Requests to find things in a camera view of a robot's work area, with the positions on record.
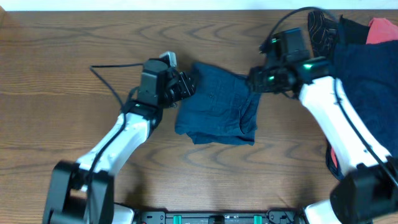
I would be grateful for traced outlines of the navy blue shorts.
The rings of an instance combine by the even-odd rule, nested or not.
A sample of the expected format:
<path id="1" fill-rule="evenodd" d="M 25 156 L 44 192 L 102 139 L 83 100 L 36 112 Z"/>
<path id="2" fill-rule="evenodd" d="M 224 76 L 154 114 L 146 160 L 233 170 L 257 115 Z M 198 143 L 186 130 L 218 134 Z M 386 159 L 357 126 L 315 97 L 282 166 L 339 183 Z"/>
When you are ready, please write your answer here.
<path id="1" fill-rule="evenodd" d="M 254 145 L 261 95 L 250 91 L 246 77 L 201 62 L 192 64 L 190 74 L 196 92 L 182 100 L 175 132 L 194 144 Z"/>

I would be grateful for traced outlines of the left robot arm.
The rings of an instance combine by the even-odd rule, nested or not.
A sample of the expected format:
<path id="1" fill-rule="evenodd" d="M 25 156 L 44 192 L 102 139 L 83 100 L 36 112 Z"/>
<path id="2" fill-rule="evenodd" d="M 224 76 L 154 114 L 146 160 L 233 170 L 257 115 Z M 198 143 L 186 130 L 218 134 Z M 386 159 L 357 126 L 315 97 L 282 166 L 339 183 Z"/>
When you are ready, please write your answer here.
<path id="1" fill-rule="evenodd" d="M 163 110 L 194 92 L 193 78 L 177 70 L 175 53 L 142 63 L 141 83 L 120 101 L 108 134 L 77 161 L 53 168 L 43 223 L 134 223 L 134 210 L 114 202 L 114 179 L 158 127 Z"/>

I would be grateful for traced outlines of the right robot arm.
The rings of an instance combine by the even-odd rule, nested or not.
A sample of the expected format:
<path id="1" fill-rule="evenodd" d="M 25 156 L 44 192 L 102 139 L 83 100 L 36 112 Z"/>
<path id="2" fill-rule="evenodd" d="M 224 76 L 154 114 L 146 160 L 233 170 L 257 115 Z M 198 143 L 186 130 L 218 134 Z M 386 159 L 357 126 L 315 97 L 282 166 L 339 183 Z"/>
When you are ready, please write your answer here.
<path id="1" fill-rule="evenodd" d="M 250 70 L 251 91 L 292 91 L 318 122 L 343 174 L 329 199 L 306 206 L 296 223 L 369 223 L 397 212 L 397 160 L 365 127 L 329 60 L 310 56 L 299 28 L 271 31 L 259 51 L 266 62 Z"/>

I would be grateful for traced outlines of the black patterned garment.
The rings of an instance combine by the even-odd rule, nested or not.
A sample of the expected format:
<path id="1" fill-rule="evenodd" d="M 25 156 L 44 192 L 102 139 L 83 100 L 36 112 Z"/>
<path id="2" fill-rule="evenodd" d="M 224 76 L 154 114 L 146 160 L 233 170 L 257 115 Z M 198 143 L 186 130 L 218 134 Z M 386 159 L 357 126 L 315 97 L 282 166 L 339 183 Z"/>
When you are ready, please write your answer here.
<path id="1" fill-rule="evenodd" d="M 329 57 L 335 46 L 338 24 L 327 19 L 321 11 L 311 11 L 307 27 L 314 57 Z"/>

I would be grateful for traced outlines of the plain black garment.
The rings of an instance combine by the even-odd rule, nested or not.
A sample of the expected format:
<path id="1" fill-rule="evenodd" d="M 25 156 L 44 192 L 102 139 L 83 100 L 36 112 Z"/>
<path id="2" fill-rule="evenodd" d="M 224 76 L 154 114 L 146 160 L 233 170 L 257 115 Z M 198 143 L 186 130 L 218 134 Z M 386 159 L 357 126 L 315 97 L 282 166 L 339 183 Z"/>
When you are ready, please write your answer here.
<path id="1" fill-rule="evenodd" d="M 338 43 L 339 44 L 366 44 L 369 26 L 346 19 L 340 16 L 338 23 Z"/>

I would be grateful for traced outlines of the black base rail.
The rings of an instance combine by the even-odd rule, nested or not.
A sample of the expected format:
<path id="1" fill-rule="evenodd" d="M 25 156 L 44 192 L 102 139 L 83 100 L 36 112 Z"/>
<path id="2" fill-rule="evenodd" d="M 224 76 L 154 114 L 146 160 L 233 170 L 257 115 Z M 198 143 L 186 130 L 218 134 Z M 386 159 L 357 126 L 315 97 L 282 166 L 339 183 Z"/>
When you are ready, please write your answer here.
<path id="1" fill-rule="evenodd" d="M 136 212 L 133 224 L 306 224 L 302 212 L 269 210 L 265 213 Z"/>

